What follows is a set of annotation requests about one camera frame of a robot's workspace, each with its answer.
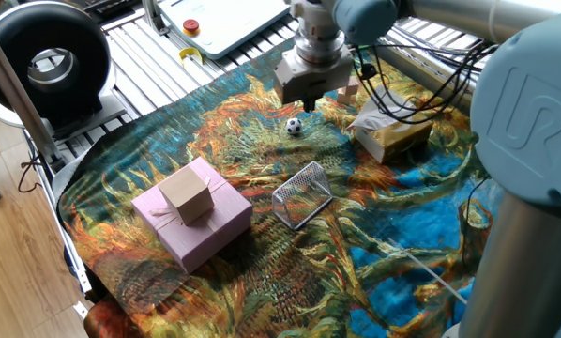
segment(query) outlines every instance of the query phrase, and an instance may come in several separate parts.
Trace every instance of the black wire bundle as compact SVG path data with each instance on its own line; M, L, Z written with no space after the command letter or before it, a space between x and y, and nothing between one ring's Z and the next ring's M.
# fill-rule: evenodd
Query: black wire bundle
M449 78L447 78L447 80L432 95L432 97L430 99L426 100L421 106L419 106L417 108L412 108L412 107L408 107L408 106L405 106L403 104L400 104L400 103L396 102L395 98L393 98L393 96L389 92L388 83L386 81L386 76L385 76L385 74L383 74L383 69L381 67L381 62L379 61L378 52L376 50L376 48L378 48L378 47L417 48L417 49L421 49L421 50L424 50L424 51L432 51L436 54L452 54L452 55L454 55L454 54L465 53L465 55L464 55L464 59L463 59L462 63L453 72L453 74L451 74L449 76ZM496 46L490 45L487 42L482 42L482 43L477 44L476 46L474 46L470 50L463 52L463 51L457 51L457 50L438 50L438 49L418 47L418 46L385 45L385 44L375 45L375 46L371 47L372 51L374 53L374 58L376 59L376 67L377 68L375 69L373 65L364 62L364 58L363 58L362 52L361 52L362 50L358 46L356 46L356 54L357 54L357 57L358 57L359 62L360 62L360 71L357 71L356 60L354 60L354 68L356 69L356 73L357 73L357 77L359 78L359 81L362 83L362 85L364 86L364 89L370 95L371 100L374 102L374 104L376 104L376 106L378 107L378 110L382 114L388 115L391 118L393 118L393 119L395 119L395 120L397 120L401 123L404 123L404 124L410 124L410 125L421 124L421 123L425 123L429 120L432 120L435 117L437 117L438 115L442 114L446 110L447 107L452 105L454 100L457 99L459 95L461 95L461 96L460 96L460 99L458 101L458 104L460 103L460 101L462 100L463 96L465 95L465 93L468 89L468 86L470 85L470 80L471 80L471 77L472 77L472 73L475 69L475 64L478 61L480 61L482 58L487 56L488 54L493 53L496 49L495 47ZM372 83L370 81L370 78L372 78L376 74L379 74L380 77L381 77L381 82L382 82L383 87L385 88L385 91L386 91L384 96L388 96L389 99L393 102L393 104L400 107L399 112L401 112L403 110L410 112L408 115L397 116L397 115L395 115L395 113L392 113L388 109L387 105L383 102L384 96L381 98L378 95L378 93L376 92L376 90L374 89L374 87L372 86ZM447 88L447 86L451 83L453 83L453 85L454 85L454 89L453 89L452 93L442 102L432 104L432 102L436 98L438 98L441 95L441 93ZM433 114L431 116L427 116L427 117L425 117L423 119L420 119L418 121L410 120L410 117L414 116L417 113L427 112L427 111L433 110L433 109L438 109L438 111L435 112L435 114Z

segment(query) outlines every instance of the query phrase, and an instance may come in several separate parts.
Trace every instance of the wire mesh basket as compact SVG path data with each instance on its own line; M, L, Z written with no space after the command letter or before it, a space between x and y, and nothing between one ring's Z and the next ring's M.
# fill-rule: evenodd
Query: wire mesh basket
M297 230L332 199L325 168L313 161L272 193L272 212Z

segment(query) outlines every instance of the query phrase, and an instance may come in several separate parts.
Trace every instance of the white cable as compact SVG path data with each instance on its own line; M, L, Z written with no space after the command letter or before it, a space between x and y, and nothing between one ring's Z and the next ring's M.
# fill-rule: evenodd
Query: white cable
M495 34L495 15L497 13L497 7L499 6L500 2L501 0L495 0L493 6L491 7L491 10L489 11L489 34L491 34L491 39L495 41L495 43L501 43L501 41L497 40L497 35Z
M420 262L418 260L418 258L414 257L413 254L408 253L401 245L400 243L396 242L395 240L388 238L389 242L391 242L391 245L393 245L394 247L398 248L400 251L402 251L402 253L406 254L408 257L410 257L413 261L415 261L418 265L420 265L423 269L425 269L427 272L429 272L431 274L432 277L434 277L435 280L437 280L437 282L441 283L444 287L447 288L447 290L449 290L449 292L451 292L454 296L456 296L456 298L458 300L460 300L464 305L468 304L468 301L466 301L464 299L464 297L462 297L462 295L454 290L453 287L451 287L446 281L444 281L443 279L441 279L441 277L439 277L436 273L432 272L431 269L429 269L429 267L425 266L422 262Z

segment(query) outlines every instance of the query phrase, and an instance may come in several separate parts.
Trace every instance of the black cable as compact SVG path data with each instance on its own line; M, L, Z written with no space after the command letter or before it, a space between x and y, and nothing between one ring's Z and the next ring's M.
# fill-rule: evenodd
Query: black cable
M379 45L379 46L383 46L383 47L399 47L401 45ZM484 58L486 55L490 54L493 52L493 46L488 47L487 43L479 43L478 45L476 45L475 47L471 48L470 50L467 51L466 53L466 57L464 58L464 60L462 61L461 65L454 71L453 74L451 74L451 76L443 83L443 85L439 88L439 90L437 90L433 96L427 100L421 107L418 108L411 108L411 107L407 107L403 104L399 104L398 102L395 101L395 99L392 97L392 95L389 93L388 91L388 85L385 82L385 77L384 74L382 72L382 68L381 68L381 64L378 58L378 53L376 51L376 48L372 48L373 52L374 52L374 56L376 58L376 64L378 67L378 73L381 76L381 81L383 83L383 86L385 87L386 90L386 94L387 96L389 96L389 98L393 101L393 103L395 105L397 105L398 107L400 107L400 111L401 110L407 110L412 112L409 115L405 115L405 116L395 116L392 112L390 112L387 108L387 106L385 105L384 102L382 102L382 98L380 98L378 96L378 94L376 93L376 90L374 90L371 82L370 82L370 77L368 78L363 78L363 76L360 75L359 72L356 72L358 75L358 78L360 79L360 82L362 83L362 86L364 86L365 90L367 91L367 93L369 95L371 95L371 99L372 101L377 105L379 111L385 115L388 115L394 119L396 119L397 121L404 123L404 124L420 124L420 123L425 123L435 117L437 117L439 114L443 113L446 108L448 106L451 105L451 103L458 97L458 95L462 92L462 96L460 97L459 101L462 101L463 95L465 95L465 91L467 90L468 86L470 85L470 81L471 81L471 76L472 76L472 71L473 71L473 67L474 65L478 62L478 60ZM360 61L360 67L362 69L364 69L365 65L364 64L364 60L363 60L363 56L361 54L361 48L358 48L356 46L356 53L357 56L359 58ZM462 72L467 70L466 72L466 76L464 81L460 84L460 77L462 76ZM440 93L445 90L445 88L450 84L450 83L454 83L454 89L452 94L445 99L443 102L441 103L437 103L434 105L430 105L437 97L439 97ZM422 120L419 121L409 121L407 120L408 118L410 118L411 116L423 112L423 111L428 111L431 109L436 109L436 108L440 108L440 110L438 112L436 112L434 115L429 116L427 118L424 118Z
M42 165L40 162L37 162L38 160L38 155L33 157L29 162L23 162L20 164L20 166L22 167L22 169L24 169L24 172L22 173L22 177L20 178L20 183L18 183L18 192L21 193L27 193L27 192L31 192L34 189L36 189L37 187L41 187L42 185L40 185L40 183L35 183L35 186L32 187L30 190L27 191L23 191L22 190L22 184L24 182L24 178L26 177L26 174L28 173L28 171L30 170L30 168L35 167L36 165Z
M468 195L468 202L466 202L466 226L462 232L462 267L466 268L466 261L464 260L464 253L466 252L466 230L468 229L468 217L470 216L470 201L472 200L472 195L475 191L485 183L485 181L489 178L489 174L486 175L476 186L472 189L470 194Z

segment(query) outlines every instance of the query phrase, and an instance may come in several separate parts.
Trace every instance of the wooden floor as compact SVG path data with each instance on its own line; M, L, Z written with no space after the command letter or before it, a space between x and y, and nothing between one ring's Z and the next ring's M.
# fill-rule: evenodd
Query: wooden floor
M43 191L17 191L23 161L22 131L0 122L0 338L86 337L71 307L82 294ZM35 182L30 171L23 189Z

